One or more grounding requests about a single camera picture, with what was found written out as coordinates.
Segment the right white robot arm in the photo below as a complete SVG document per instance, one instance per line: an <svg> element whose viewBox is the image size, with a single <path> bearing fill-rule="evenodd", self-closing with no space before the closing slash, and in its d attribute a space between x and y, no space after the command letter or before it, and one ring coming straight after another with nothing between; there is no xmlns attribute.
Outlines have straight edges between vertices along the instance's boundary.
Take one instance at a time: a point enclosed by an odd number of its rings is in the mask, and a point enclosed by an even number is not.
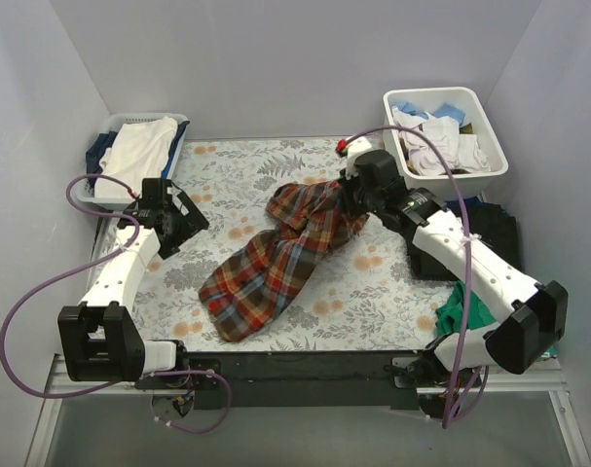
<svg viewBox="0 0 591 467"><path fill-rule="evenodd" d="M477 237L467 237L455 213L426 189L406 188L394 157L367 138L342 140L346 158L340 184L354 214L377 216L410 246L425 252L462 280L495 321L465 336L450 334L430 343L408 371L417 380L446 386L460 369L497 365L521 375L565 332L568 292L546 285L508 264Z"/></svg>

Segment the plaid long sleeve shirt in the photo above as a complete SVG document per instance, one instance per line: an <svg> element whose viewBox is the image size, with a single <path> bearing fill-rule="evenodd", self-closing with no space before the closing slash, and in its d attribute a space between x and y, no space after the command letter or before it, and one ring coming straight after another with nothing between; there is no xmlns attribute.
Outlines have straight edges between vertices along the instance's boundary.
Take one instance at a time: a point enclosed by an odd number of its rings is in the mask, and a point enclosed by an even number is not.
<svg viewBox="0 0 591 467"><path fill-rule="evenodd" d="M223 341L261 331L291 305L316 267L364 228L336 182L286 184L266 206L275 222L253 236L203 283L199 299Z"/></svg>

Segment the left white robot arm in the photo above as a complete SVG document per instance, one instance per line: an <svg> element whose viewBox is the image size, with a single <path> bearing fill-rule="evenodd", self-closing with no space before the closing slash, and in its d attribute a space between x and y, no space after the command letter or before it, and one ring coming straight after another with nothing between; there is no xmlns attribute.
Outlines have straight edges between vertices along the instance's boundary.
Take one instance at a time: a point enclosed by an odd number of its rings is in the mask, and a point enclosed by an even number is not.
<svg viewBox="0 0 591 467"><path fill-rule="evenodd" d="M75 381L131 381L157 374L171 389L191 375L181 341L147 341L132 319L134 300L150 262L163 261L209 227L197 206L169 179L147 178L116 230L119 254L77 305L57 319L66 370Z"/></svg>

